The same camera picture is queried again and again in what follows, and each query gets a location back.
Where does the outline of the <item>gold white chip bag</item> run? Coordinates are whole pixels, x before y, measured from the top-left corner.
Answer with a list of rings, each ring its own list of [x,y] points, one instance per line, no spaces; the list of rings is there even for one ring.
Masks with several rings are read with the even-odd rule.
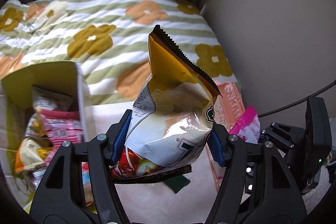
[[[131,108],[125,145],[111,175],[124,182],[193,163],[213,128],[215,81],[155,26],[148,37],[150,75]]]

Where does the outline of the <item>dark green snack packet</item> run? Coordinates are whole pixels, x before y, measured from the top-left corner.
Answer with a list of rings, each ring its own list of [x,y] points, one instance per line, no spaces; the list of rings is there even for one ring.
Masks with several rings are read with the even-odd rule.
[[[180,190],[182,190],[185,186],[188,186],[190,180],[183,176],[175,176],[173,178],[169,178],[163,182],[167,187],[169,187],[175,194],[177,194]]]

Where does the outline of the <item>green cardboard box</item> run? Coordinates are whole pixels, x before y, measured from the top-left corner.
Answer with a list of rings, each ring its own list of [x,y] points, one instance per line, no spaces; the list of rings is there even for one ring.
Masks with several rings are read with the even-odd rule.
[[[21,207],[37,188],[32,172],[48,166],[62,141],[84,143],[95,134],[80,65],[54,61],[1,72],[1,170]]]

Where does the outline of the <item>pink snack bag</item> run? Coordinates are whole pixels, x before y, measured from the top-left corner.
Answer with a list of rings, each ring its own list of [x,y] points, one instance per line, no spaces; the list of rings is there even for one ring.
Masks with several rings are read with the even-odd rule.
[[[232,129],[230,135],[237,135],[245,142],[257,144],[260,137],[260,121],[254,107],[248,107],[239,117]]]

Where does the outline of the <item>pink floral towel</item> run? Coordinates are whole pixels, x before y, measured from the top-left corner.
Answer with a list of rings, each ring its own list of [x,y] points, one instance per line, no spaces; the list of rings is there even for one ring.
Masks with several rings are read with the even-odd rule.
[[[230,130],[243,113],[244,105],[238,83],[220,83],[224,98],[216,102],[216,121]],[[97,133],[106,133],[109,126],[119,122],[133,102],[92,106]],[[200,223],[204,222],[215,201],[225,168],[214,162],[208,145],[197,161],[192,163],[192,172],[185,174],[190,182],[174,193],[173,186],[179,182],[155,184],[116,184],[122,205],[130,221],[138,223]]]

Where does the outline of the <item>floral striped bed quilt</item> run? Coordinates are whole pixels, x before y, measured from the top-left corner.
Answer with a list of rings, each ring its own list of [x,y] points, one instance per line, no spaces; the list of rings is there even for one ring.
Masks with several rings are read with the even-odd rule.
[[[150,73],[147,38],[160,25],[217,83],[236,81],[198,8],[183,0],[8,0],[1,7],[1,76],[70,60],[93,105],[136,98]]]

